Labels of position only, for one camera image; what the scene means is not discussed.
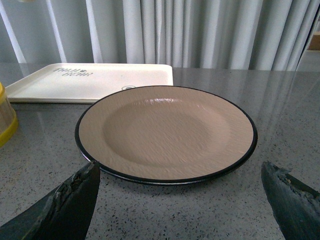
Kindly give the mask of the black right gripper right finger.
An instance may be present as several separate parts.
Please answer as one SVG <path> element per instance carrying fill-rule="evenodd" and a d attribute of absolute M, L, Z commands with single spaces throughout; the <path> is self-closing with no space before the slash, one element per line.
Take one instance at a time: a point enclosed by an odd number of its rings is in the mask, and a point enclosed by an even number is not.
<path fill-rule="evenodd" d="M 320 238 L 320 193 L 269 161 L 261 180 L 273 216 L 286 240 Z"/>

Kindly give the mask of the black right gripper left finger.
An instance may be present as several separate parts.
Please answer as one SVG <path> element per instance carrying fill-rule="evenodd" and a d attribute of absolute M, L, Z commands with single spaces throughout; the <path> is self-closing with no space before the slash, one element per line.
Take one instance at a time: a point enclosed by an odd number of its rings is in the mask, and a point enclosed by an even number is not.
<path fill-rule="evenodd" d="M 0 227 L 2 240 L 83 240 L 95 210 L 100 167 L 89 162 Z"/>

